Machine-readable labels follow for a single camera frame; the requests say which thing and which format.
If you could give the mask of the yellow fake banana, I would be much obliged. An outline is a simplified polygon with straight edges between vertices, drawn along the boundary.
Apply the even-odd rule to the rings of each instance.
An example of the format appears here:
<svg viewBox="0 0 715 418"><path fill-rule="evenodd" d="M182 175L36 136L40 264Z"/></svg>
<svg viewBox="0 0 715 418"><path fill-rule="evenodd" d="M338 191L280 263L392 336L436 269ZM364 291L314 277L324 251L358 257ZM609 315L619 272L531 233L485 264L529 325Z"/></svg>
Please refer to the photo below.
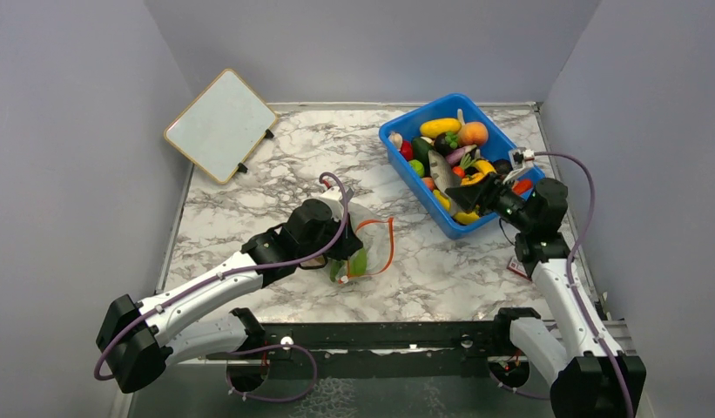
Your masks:
<svg viewBox="0 0 715 418"><path fill-rule="evenodd" d="M492 163L485 159L478 159L474 161L471 165L476 171L482 175L486 175L491 172L496 172L495 167Z"/></svg>

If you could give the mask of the red fake pepper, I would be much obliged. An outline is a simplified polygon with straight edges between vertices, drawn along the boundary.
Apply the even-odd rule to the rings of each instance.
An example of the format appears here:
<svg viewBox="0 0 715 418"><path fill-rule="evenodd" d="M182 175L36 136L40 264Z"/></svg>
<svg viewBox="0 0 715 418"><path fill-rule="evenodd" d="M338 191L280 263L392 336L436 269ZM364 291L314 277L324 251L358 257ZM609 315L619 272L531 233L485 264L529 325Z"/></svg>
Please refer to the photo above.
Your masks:
<svg viewBox="0 0 715 418"><path fill-rule="evenodd" d="M533 187L534 182L531 179L520 179L514 182L512 191L517 195L523 195L524 193L532 190Z"/></svg>

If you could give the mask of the clear zip top bag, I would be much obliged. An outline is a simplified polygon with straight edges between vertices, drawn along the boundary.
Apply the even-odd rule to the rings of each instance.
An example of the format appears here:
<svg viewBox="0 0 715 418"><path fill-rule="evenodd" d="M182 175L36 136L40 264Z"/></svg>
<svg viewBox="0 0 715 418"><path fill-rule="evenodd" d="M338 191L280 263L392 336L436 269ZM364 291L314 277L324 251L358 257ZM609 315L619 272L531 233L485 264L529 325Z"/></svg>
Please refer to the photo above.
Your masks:
<svg viewBox="0 0 715 418"><path fill-rule="evenodd" d="M350 281L384 273L395 256L394 218L379 218L356 198L349 201L348 213L352 232L362 242L362 249L368 255L366 274Z"/></svg>

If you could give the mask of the yellow fake squash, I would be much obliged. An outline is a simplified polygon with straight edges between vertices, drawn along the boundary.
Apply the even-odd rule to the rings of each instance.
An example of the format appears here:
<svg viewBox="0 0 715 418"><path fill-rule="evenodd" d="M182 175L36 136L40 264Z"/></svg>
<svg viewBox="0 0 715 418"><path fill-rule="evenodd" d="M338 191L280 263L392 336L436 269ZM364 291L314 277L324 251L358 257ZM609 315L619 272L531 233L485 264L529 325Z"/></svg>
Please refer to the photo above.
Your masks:
<svg viewBox="0 0 715 418"><path fill-rule="evenodd" d="M422 123L419 131L423 137L436 138L447 132L458 133L461 129L462 123L457 118L437 118Z"/></svg>

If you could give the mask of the beige fake garlic bulb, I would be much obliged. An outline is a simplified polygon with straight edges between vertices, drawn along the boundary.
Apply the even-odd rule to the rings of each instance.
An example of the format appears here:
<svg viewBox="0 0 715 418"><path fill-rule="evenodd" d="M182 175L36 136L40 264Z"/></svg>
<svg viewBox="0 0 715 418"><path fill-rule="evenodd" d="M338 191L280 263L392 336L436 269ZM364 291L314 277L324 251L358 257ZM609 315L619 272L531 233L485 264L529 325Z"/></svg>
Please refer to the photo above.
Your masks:
<svg viewBox="0 0 715 418"><path fill-rule="evenodd" d="M397 150L401 149L402 143L403 143L403 138L402 135L398 132L392 131L388 134L388 141L391 145L393 145Z"/></svg>

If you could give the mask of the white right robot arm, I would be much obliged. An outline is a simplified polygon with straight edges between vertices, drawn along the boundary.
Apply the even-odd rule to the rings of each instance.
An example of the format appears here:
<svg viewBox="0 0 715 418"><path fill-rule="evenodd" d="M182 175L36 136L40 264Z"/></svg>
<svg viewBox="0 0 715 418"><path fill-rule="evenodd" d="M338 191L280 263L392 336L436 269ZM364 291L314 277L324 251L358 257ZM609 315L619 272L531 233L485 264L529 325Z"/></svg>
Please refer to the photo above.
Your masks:
<svg viewBox="0 0 715 418"><path fill-rule="evenodd" d="M501 354L519 348L526 355L549 384L557 417L635 416L646 369L611 335L577 277L573 249L559 231L568 210L566 185L541 179L523 198L488 174L445 193L463 211L492 212L517 229L516 257L546 299L560 333L555 338L532 314L509 314L491 329L492 347Z"/></svg>

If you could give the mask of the yellow fake bell pepper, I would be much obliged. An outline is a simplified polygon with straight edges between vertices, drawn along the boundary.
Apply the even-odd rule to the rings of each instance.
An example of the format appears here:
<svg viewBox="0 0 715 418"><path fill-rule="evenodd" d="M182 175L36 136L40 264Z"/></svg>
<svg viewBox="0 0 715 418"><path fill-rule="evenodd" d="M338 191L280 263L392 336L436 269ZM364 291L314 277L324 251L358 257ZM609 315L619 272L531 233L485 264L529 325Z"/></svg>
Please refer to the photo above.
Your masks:
<svg viewBox="0 0 715 418"><path fill-rule="evenodd" d="M469 186L469 185L475 185L482 181L486 177L486 174L483 172L476 172L473 174L470 174L468 176L465 176L461 180L461 186Z"/></svg>

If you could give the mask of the purple fake onion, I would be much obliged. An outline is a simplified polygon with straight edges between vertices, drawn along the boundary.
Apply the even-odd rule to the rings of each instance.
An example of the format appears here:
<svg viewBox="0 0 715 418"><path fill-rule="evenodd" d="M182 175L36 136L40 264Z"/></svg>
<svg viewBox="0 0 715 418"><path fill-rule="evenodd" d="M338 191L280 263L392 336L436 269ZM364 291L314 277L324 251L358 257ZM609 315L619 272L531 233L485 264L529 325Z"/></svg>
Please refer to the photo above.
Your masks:
<svg viewBox="0 0 715 418"><path fill-rule="evenodd" d="M464 147L452 151L445 157L445 159L452 166L459 165L462 161L462 158L467 154L472 155L472 152L476 148L476 145L466 145Z"/></svg>

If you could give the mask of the dark fake plum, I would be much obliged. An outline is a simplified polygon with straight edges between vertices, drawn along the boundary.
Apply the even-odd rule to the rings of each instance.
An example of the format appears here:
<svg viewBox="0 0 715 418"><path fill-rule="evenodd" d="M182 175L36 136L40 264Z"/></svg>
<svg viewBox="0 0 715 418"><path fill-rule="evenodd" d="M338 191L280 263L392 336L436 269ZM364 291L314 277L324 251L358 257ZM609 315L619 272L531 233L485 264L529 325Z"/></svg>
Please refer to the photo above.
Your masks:
<svg viewBox="0 0 715 418"><path fill-rule="evenodd" d="M513 165L504 158L493 161L492 165L500 176L506 176L513 170Z"/></svg>

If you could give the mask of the green fake lime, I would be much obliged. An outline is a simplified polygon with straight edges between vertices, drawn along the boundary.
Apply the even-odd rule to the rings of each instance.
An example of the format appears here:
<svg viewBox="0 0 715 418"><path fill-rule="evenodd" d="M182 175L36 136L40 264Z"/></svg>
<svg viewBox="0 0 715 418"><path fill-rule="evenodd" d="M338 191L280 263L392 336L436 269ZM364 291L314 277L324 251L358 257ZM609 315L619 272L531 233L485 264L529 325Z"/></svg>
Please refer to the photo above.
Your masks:
<svg viewBox="0 0 715 418"><path fill-rule="evenodd" d="M426 176L425 166L420 160L411 159L408 161L408 164L420 179Z"/></svg>

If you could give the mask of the fake peach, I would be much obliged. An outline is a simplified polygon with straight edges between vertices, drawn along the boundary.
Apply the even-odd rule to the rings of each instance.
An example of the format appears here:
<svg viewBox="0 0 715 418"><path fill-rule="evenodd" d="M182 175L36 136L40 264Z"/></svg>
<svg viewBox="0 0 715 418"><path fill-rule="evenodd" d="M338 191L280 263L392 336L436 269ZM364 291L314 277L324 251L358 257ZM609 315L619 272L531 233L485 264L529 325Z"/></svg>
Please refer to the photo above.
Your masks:
<svg viewBox="0 0 715 418"><path fill-rule="evenodd" d="M489 131L482 122L468 122L462 125L457 137L461 146L477 145L482 147L489 140Z"/></svg>

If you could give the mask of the red fake apple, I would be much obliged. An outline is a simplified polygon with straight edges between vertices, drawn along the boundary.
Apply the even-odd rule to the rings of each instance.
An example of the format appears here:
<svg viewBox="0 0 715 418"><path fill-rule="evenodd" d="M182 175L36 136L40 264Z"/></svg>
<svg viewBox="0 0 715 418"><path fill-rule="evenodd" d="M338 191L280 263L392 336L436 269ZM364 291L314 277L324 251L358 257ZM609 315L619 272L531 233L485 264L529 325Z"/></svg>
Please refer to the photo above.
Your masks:
<svg viewBox="0 0 715 418"><path fill-rule="evenodd" d="M406 140L401 142L399 147L399 153L404 157L405 160L410 161L414 159L414 151L412 143Z"/></svg>

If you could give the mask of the yellow banana in bin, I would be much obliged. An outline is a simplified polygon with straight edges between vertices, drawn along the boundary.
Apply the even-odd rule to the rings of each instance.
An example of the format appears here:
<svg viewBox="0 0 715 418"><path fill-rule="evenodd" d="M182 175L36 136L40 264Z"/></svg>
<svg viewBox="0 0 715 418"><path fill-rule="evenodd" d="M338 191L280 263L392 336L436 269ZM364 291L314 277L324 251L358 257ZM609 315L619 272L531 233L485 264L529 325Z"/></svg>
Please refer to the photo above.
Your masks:
<svg viewBox="0 0 715 418"><path fill-rule="evenodd" d="M468 226L478 221L482 216L477 212L457 212L452 218L460 225Z"/></svg>

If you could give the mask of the small red tag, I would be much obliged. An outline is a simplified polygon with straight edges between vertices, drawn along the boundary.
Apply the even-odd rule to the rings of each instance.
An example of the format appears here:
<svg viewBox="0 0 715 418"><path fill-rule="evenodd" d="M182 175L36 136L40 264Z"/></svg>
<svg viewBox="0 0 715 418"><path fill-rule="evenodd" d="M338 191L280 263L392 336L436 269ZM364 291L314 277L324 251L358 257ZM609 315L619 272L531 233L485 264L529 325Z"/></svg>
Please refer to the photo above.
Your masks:
<svg viewBox="0 0 715 418"><path fill-rule="evenodd" d="M507 269L511 271L512 273L529 280L529 276L525 272L524 266L522 263L518 261L516 257L511 257L508 264L507 264Z"/></svg>

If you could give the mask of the white board wooden frame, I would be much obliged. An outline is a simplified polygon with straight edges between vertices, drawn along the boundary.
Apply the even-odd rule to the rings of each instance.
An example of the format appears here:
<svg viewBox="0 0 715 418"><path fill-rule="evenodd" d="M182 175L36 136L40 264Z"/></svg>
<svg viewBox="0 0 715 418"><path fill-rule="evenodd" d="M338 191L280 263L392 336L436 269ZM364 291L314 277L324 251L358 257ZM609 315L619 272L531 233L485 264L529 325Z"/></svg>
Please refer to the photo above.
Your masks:
<svg viewBox="0 0 715 418"><path fill-rule="evenodd" d="M232 69L223 70L164 130L163 138L210 179L227 183L278 115Z"/></svg>

